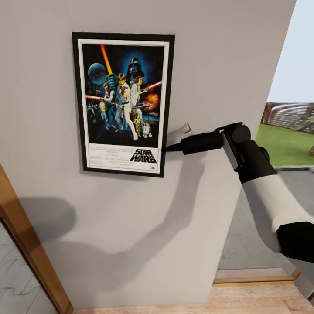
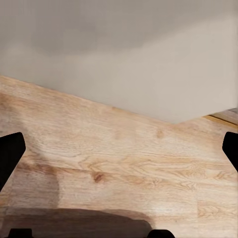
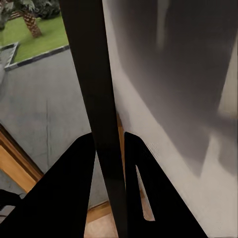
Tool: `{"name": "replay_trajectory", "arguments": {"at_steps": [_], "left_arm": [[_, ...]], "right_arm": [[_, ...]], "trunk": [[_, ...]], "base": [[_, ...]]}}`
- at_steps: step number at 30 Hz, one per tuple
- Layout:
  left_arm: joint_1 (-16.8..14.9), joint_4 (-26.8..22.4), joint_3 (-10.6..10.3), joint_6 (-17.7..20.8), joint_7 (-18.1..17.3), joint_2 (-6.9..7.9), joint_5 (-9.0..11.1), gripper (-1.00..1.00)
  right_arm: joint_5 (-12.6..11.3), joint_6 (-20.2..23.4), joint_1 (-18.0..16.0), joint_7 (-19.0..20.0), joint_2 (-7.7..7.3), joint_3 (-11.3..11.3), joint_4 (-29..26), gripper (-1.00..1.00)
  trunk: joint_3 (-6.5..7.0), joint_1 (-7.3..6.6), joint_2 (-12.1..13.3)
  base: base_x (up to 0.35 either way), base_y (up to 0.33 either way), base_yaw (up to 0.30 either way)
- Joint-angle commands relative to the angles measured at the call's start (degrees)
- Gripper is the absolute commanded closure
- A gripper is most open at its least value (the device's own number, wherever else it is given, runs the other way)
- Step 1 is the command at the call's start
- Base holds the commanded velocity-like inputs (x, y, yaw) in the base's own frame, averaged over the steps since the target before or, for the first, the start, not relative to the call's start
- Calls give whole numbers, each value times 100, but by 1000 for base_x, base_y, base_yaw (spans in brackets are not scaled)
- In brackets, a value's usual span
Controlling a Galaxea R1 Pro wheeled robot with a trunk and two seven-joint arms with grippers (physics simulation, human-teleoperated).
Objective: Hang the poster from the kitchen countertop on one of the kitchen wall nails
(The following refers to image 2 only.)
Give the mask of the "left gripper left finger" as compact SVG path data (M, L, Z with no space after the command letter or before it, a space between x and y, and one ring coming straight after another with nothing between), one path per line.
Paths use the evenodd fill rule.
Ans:
M26 151L21 132L0 137L0 191Z

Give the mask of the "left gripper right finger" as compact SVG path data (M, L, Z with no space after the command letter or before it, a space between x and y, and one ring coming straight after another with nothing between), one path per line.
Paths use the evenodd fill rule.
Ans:
M222 149L238 172L238 134L227 132Z

